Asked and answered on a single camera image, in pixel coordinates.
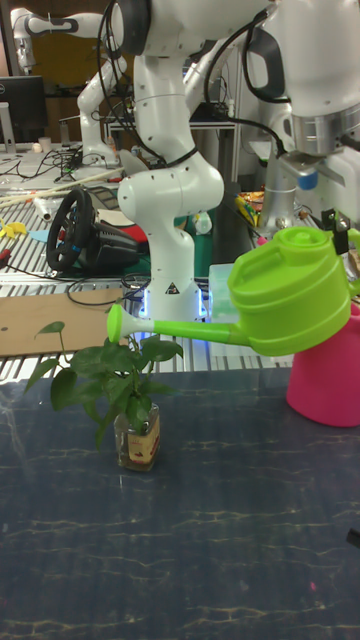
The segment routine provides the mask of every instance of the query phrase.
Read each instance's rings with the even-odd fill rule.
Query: watering can handle
[[[360,231],[349,229],[348,238],[351,242],[354,242],[356,250],[360,254]],[[349,288],[352,297],[358,296],[360,294],[360,278],[354,280],[354,282],[349,282]]]

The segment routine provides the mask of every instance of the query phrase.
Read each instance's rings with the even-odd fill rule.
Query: computer monitor
[[[5,102],[9,104],[15,140],[36,142],[48,125],[42,77],[0,77],[0,103]]]

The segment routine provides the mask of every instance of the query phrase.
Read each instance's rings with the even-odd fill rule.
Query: pink watering can
[[[315,422],[360,425],[360,309],[355,304],[338,333],[295,355],[286,399]]]

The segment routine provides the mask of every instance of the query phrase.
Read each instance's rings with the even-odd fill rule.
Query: plant stem
[[[70,360],[68,360],[68,359],[67,359],[67,357],[66,357],[66,351],[65,351],[65,346],[64,346],[64,341],[63,341],[63,338],[62,338],[62,333],[61,333],[61,331],[60,331],[60,334],[59,334],[59,335],[60,335],[61,348],[62,348],[62,351],[63,351],[63,355],[64,355],[64,358],[65,358],[65,362],[67,362],[67,364],[70,364]]]
[[[151,360],[151,362],[150,362],[150,369],[149,369],[149,371],[148,371],[148,372],[147,372],[147,374],[146,374],[145,382],[147,382],[147,381],[149,380],[149,378],[150,378],[150,376],[151,376],[152,372],[154,371],[154,366],[155,366],[155,362],[154,362],[154,360]]]

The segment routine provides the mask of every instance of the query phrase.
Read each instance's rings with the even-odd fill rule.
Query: warning label
[[[170,287],[168,288],[168,290],[165,292],[166,294],[170,295],[170,296],[174,296],[177,293],[180,293],[179,289],[177,288],[177,286],[172,282]]]

